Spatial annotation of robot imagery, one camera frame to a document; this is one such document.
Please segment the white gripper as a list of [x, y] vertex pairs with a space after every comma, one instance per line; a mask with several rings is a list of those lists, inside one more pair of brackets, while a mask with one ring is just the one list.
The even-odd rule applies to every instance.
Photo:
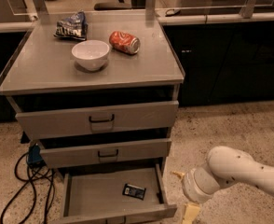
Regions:
[[192, 203], [185, 204], [185, 213], [182, 224], [192, 224], [199, 215], [200, 206], [198, 203], [206, 203], [220, 185], [207, 166], [193, 168], [187, 174], [178, 171], [171, 171], [182, 181], [182, 188], [186, 198]]

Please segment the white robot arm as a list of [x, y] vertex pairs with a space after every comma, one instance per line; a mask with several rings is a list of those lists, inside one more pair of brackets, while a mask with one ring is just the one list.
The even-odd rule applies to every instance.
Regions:
[[200, 166], [187, 173], [172, 171], [182, 184], [188, 203], [182, 224], [193, 224], [200, 206], [220, 189], [245, 183], [274, 197], [274, 167], [257, 162], [249, 153], [232, 147], [213, 147]]

